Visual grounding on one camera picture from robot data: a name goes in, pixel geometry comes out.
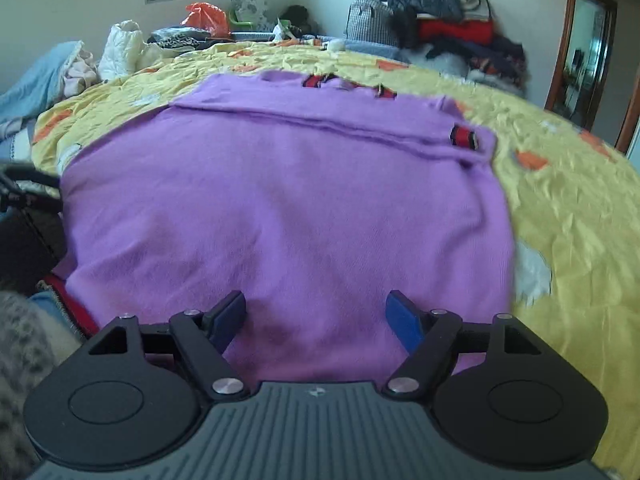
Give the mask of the purple sweater red collar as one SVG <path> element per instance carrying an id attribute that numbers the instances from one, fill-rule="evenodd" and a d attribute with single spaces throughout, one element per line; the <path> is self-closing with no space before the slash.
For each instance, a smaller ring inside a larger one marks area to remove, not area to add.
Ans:
<path id="1" fill-rule="evenodd" d="M 248 318 L 227 358 L 248 382 L 382 382 L 405 356 L 389 292 L 471 322 L 510 306 L 495 146 L 446 96 L 210 76 L 64 170 L 61 274 L 99 325 L 239 290 Z"/>

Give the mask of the pile of dark clothes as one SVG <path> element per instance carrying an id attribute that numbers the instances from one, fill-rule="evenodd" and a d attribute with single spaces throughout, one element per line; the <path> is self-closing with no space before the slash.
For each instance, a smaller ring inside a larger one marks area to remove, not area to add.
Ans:
<path id="1" fill-rule="evenodd" d="M 472 79 L 525 93 L 527 58 L 524 47 L 500 32 L 489 0 L 378 0 L 390 10 L 401 47 L 427 45 L 427 58 L 455 55 Z"/>

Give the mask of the yellow carrot print bedspread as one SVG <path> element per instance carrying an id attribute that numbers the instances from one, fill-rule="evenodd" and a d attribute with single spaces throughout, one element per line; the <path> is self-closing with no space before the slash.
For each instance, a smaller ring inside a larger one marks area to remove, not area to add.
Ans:
<path id="1" fill-rule="evenodd" d="M 44 112 L 32 159 L 62 172 L 90 143 L 218 73 L 334 74 L 417 96 L 448 96 L 498 138 L 492 163 L 515 235 L 514 311 L 603 393 L 599 465 L 639 474 L 639 177 L 592 134 L 524 100 L 431 70 L 306 44 L 221 44 L 99 84 Z"/>

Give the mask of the blue striped blanket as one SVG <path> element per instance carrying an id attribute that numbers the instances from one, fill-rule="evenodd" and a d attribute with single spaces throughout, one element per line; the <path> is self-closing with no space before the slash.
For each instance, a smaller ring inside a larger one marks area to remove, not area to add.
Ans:
<path id="1" fill-rule="evenodd" d="M 324 38 L 322 40 L 322 46 L 325 42 L 331 40 Z M 398 47 L 389 46 L 388 44 L 377 44 L 376 42 L 343 39 L 345 41 L 346 50 L 349 52 L 362 53 L 367 55 L 378 56 L 379 58 L 387 58 L 392 61 L 402 62 L 405 58 L 402 56 L 402 52 Z"/>

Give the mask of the orange plastic bag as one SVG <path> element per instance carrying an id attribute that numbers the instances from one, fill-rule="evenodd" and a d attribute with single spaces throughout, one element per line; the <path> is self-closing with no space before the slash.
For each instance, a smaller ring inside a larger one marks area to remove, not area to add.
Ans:
<path id="1" fill-rule="evenodd" d="M 186 18 L 181 24 L 207 30 L 213 38 L 231 37 L 227 13 L 208 2 L 194 2 L 186 6 Z"/>

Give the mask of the checkered houndstooth bag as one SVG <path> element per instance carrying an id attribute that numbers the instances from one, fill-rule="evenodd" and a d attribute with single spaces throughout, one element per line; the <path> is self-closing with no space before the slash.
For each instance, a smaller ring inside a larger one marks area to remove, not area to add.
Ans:
<path id="1" fill-rule="evenodd" d="M 345 37 L 349 40 L 375 42 L 398 47 L 393 28 L 394 12 L 378 0 L 356 0 L 347 13 Z"/>

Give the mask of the floral white pillow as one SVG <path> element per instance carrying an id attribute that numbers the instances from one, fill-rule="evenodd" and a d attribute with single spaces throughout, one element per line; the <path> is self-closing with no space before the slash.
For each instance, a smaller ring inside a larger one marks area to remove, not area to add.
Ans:
<path id="1" fill-rule="evenodd" d="M 252 26 L 256 32 L 270 32 L 272 21 L 268 18 L 266 0 L 230 0 L 235 18 Z"/>

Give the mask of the wooden door frame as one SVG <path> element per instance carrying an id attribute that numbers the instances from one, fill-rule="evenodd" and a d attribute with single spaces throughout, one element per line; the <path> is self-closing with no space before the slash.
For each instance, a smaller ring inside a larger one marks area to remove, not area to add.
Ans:
<path id="1" fill-rule="evenodd" d="M 629 151 L 639 119 L 639 0 L 567 0 L 546 109 Z"/>

